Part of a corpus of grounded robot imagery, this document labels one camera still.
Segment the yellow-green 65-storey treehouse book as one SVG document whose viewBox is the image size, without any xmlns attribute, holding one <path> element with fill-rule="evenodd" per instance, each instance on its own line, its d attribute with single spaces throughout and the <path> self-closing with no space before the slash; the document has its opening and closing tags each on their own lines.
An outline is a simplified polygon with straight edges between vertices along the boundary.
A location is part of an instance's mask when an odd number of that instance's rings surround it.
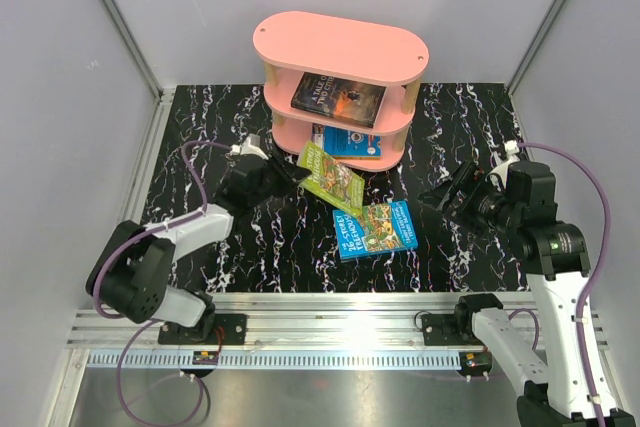
<svg viewBox="0 0 640 427">
<path fill-rule="evenodd" d="M 361 214 L 365 187 L 361 176 L 311 141 L 306 142 L 297 165 L 311 172 L 301 182 L 304 189 L 351 216 Z"/>
</svg>

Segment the blue back-cover treehouse book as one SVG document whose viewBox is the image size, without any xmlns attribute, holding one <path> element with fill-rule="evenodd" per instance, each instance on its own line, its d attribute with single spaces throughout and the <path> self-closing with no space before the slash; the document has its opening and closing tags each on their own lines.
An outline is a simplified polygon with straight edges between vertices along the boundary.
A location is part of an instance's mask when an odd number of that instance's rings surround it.
<svg viewBox="0 0 640 427">
<path fill-rule="evenodd" d="M 311 140 L 334 158 L 369 160 L 381 156 L 379 136 L 313 124 Z"/>
</svg>

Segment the dark tale of two cities book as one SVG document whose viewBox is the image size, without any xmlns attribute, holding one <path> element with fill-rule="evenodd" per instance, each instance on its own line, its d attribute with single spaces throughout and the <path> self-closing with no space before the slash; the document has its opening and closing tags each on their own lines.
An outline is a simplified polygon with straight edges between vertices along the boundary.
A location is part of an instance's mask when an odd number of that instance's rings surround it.
<svg viewBox="0 0 640 427">
<path fill-rule="evenodd" d="M 352 126 L 373 128 L 385 94 L 383 86 L 304 73 L 291 107 Z"/>
</svg>

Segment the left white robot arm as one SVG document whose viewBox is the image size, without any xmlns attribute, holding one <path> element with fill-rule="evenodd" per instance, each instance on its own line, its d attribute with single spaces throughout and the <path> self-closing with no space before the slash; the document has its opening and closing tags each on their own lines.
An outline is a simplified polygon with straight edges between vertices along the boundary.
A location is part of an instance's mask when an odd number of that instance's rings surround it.
<svg viewBox="0 0 640 427">
<path fill-rule="evenodd" d="M 200 248 L 227 239 L 240 220 L 273 197 L 284 197 L 311 175 L 278 157 L 242 155 L 207 204 L 165 223 L 116 226 L 85 283 L 94 306 L 135 324 L 162 321 L 203 344 L 215 334 L 216 307 L 204 292 L 169 285 L 171 267 Z"/>
</svg>

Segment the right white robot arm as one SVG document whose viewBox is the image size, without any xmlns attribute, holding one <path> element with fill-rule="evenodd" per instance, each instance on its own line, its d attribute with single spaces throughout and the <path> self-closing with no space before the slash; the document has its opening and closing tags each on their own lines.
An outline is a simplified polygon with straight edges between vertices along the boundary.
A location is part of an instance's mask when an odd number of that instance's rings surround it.
<svg viewBox="0 0 640 427">
<path fill-rule="evenodd" d="M 467 161 L 420 201 L 446 220 L 481 235 L 499 232 L 526 275 L 546 357 L 511 326 L 494 294 L 462 296 L 453 332 L 480 341 L 517 395 L 523 426 L 633 426 L 605 377 L 586 297 L 591 269 L 585 238 L 557 218 L 556 179 L 539 162 L 511 160 L 486 173 Z"/>
</svg>

